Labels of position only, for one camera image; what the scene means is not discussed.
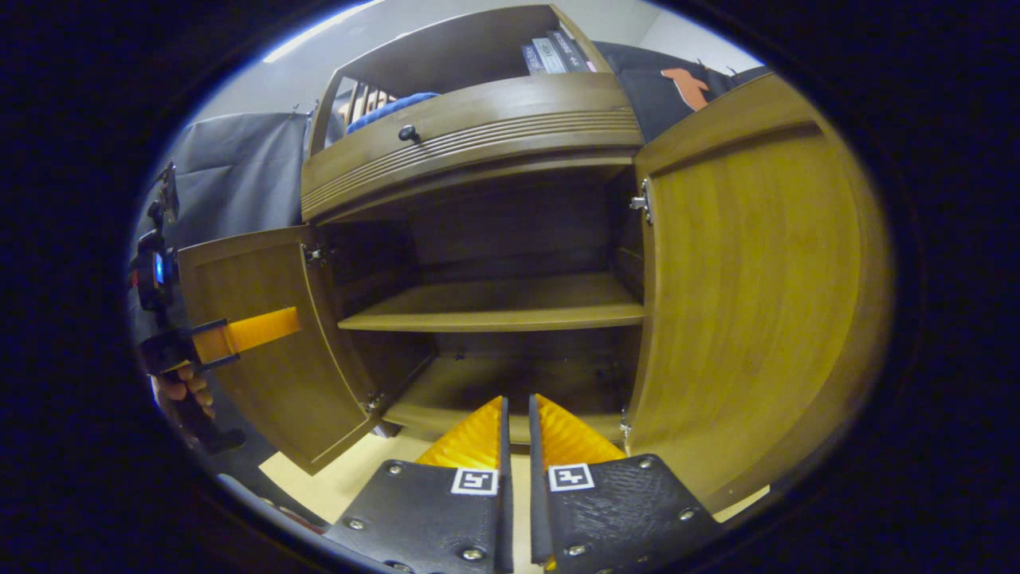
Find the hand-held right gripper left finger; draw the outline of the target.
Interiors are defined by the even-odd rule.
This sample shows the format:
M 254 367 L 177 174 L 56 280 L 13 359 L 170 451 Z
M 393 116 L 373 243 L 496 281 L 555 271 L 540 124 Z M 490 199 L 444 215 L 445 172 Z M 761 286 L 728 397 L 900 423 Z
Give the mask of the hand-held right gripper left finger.
M 386 460 L 325 536 L 402 573 L 510 573 L 508 404 L 497 396 L 415 461 Z

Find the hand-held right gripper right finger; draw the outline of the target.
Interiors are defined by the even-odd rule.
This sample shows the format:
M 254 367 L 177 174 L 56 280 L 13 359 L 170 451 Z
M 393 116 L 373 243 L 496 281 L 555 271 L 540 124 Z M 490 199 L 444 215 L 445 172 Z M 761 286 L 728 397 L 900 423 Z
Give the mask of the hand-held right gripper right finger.
M 724 527 L 655 454 L 624 454 L 542 395 L 529 399 L 531 550 L 547 573 L 653 573 Z

